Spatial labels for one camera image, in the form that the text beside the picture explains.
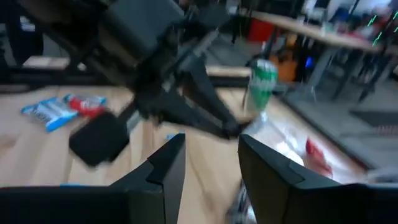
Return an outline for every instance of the green soda can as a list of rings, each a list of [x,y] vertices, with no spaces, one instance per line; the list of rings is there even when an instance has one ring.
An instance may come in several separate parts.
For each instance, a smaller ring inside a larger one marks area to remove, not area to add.
[[[252,115],[257,115],[266,108],[277,84],[278,68],[264,59],[254,61],[251,68],[245,110]]]

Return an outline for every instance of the soda can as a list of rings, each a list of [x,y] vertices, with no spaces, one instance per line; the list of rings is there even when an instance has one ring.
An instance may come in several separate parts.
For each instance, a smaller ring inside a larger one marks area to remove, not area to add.
[[[263,111],[278,81],[278,68],[270,61],[257,59],[251,65],[252,74],[249,80],[245,100],[245,112],[257,115]]]

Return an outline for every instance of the gray floor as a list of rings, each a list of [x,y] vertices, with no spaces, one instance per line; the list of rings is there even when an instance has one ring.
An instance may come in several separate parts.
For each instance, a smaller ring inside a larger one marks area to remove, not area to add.
[[[376,92],[358,104],[361,88],[349,85],[343,94],[331,101],[331,93],[337,83],[325,78],[317,91],[317,102],[286,97],[296,111],[323,132],[338,141],[349,153],[373,168],[398,165],[398,136],[369,135],[375,129],[364,121],[351,116],[350,110],[398,111],[398,83],[386,80],[376,87]]]

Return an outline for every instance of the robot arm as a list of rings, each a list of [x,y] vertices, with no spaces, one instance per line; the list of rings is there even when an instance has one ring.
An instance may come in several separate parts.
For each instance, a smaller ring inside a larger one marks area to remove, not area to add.
[[[237,138],[247,125],[237,122],[219,99],[202,57],[229,20],[223,6],[184,15],[172,0],[20,4],[69,53],[66,72],[84,63],[134,93],[119,116],[101,114],[70,137],[71,150],[88,165],[113,161],[139,118],[191,126],[225,139]]]

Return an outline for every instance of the red object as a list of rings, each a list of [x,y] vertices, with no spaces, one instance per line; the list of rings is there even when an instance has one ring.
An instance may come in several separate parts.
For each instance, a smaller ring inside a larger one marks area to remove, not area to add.
[[[103,113],[105,109],[98,102],[73,98],[69,101],[69,107],[77,110],[81,115],[94,118]]]
[[[252,19],[250,24],[250,31],[248,41],[250,42],[264,42],[268,41],[274,30],[274,24],[264,22],[259,19]]]
[[[310,139],[307,139],[305,143],[305,152],[319,174],[333,176],[333,171],[327,163],[325,155]]]

